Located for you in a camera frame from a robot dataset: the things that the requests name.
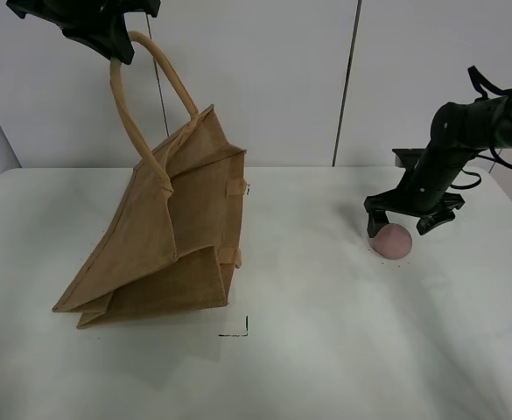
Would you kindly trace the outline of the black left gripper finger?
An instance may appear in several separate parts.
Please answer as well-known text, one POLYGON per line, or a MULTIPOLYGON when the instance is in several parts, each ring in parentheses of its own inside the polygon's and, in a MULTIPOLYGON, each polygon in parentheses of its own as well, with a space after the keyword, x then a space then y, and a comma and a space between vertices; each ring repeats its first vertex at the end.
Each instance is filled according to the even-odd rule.
POLYGON ((65 29, 65 37, 89 47, 108 60, 116 58, 123 64, 129 65, 134 58, 130 37, 125 31, 96 33, 79 29, 65 29))

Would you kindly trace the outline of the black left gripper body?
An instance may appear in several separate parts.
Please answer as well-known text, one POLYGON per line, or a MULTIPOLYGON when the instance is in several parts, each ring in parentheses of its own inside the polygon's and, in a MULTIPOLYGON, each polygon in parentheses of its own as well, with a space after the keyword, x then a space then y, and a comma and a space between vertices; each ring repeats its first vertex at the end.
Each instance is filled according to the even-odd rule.
POLYGON ((144 12, 156 17, 158 0, 13 0, 6 5, 19 17, 32 15, 56 24, 63 33, 78 37, 123 39, 127 29, 123 15, 144 12))

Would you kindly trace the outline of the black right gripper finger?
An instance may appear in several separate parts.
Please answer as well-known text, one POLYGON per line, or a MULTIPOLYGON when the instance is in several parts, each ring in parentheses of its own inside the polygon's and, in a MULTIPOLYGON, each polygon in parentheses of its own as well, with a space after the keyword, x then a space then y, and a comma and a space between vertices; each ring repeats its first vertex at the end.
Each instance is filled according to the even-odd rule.
POLYGON ((434 228, 454 221, 454 211, 460 210, 464 204, 465 201, 460 194, 445 192, 433 208, 418 213, 418 233, 426 235, 434 228))
POLYGON ((368 214, 367 233, 369 237, 376 237, 380 230, 389 225, 387 212, 399 212, 399 195, 397 189, 368 196, 364 201, 364 208, 368 214))

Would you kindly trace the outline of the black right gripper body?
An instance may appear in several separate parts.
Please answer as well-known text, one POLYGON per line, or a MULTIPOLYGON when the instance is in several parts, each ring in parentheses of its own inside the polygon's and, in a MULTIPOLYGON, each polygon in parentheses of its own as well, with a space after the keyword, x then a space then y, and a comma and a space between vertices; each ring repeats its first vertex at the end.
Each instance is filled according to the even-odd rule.
POLYGON ((471 149, 394 149, 396 165, 405 169, 396 189, 399 214, 418 216, 433 208, 473 158, 471 149))

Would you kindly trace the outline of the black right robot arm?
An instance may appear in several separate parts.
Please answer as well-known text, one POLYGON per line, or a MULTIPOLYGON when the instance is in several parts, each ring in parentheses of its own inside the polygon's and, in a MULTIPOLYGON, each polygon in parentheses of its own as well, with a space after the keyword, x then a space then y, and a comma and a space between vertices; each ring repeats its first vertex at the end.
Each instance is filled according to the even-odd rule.
POLYGON ((465 201, 448 189, 468 162, 498 149, 512 149, 512 90, 467 105, 445 104, 431 122, 425 148, 393 150, 404 174, 396 188, 365 199, 368 236, 389 225, 388 212, 418 218, 421 235, 453 221, 465 201))

